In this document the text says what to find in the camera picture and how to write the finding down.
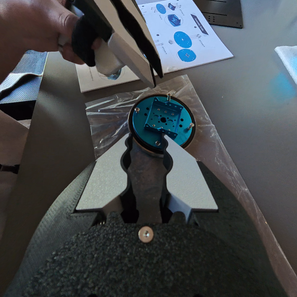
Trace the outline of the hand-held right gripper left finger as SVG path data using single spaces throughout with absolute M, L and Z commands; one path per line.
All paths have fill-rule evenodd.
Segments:
M 126 134 L 96 160 L 76 211 L 99 211 L 105 217 L 115 211 L 125 223 L 137 222 L 139 211 L 128 174 L 132 139 Z

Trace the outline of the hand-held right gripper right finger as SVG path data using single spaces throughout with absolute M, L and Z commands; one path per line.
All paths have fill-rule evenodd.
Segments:
M 162 222 L 168 223 L 175 212 L 182 212 L 186 222 L 192 212 L 218 212 L 196 159 L 165 134 L 161 146 L 166 169 L 160 198 Z

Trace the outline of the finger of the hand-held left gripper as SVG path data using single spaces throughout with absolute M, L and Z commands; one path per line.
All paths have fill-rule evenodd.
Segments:
M 155 87 L 154 69 L 148 62 L 145 55 L 138 48 L 135 40 L 130 33 L 123 26 L 118 12 L 111 1 L 94 1 L 96 6 L 100 9 L 101 13 L 107 19 L 112 28 L 112 35 L 108 41 L 108 47 L 115 54 L 124 66 L 129 69 L 144 83 L 150 87 Z M 144 20 L 141 12 L 133 1 L 122 1 L 125 7 L 136 17 L 141 27 L 144 29 L 146 37 L 156 49 L 153 39 L 150 35 L 146 21 Z
M 130 35 L 135 40 L 138 48 L 145 55 L 148 62 L 152 68 L 156 71 L 160 78 L 163 78 L 163 71 L 161 60 L 159 58 L 157 50 L 154 48 L 152 43 L 149 41 L 144 33 L 144 29 L 141 27 L 136 17 L 125 7 L 122 1 L 115 0 L 111 1 L 116 8 L 119 18 L 125 27 L 125 29 L 130 33 Z

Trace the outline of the grey desk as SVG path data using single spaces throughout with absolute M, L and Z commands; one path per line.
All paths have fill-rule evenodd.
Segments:
M 296 45 L 296 1 L 242 1 L 243 29 L 213 26 L 234 57 L 187 74 L 230 157 L 296 272 L 296 85 L 274 51 Z M 1 240 L 6 288 L 35 228 L 94 160 L 85 102 L 143 89 L 80 92 L 75 65 L 48 54 Z

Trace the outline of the person's left hand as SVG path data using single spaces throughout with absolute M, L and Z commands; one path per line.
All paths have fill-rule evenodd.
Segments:
M 59 36 L 71 39 L 77 21 L 59 1 L 0 1 L 0 81 L 26 51 L 58 51 Z

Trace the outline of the white instruction booklet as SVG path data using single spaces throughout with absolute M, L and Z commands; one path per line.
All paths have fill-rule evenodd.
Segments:
M 137 4 L 153 39 L 164 73 L 233 57 L 193 1 Z M 77 66 L 81 92 L 140 80 L 128 66 L 112 76 Z

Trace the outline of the clear flat plastic bag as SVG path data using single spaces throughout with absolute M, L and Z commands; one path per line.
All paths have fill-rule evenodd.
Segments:
M 161 83 L 153 90 L 147 88 L 120 93 L 86 103 L 95 157 L 103 154 L 116 140 L 120 139 L 120 136 L 128 132 L 128 112 L 136 101 L 143 99 L 145 95 L 165 95 L 166 91 L 171 89 L 175 92 L 174 97 L 190 108 L 197 123 L 194 144 L 190 144 L 187 151 L 198 161 L 202 161 L 235 195 L 253 221 L 280 284 L 288 296 L 297 296 L 296 274 L 223 145 L 187 75 Z

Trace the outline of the black metal plate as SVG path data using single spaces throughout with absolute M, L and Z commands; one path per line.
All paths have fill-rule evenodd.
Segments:
M 194 3 L 209 24 L 243 28 L 240 0 L 194 0 Z

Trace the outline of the grey woven fabric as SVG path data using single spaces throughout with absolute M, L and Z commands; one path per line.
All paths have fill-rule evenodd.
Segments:
M 47 52 L 28 50 L 0 85 L 0 110 L 13 119 L 32 119 Z

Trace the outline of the white foam sheet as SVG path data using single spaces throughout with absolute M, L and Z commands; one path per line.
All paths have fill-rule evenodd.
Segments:
M 274 50 L 294 83 L 297 84 L 297 46 L 278 46 Z

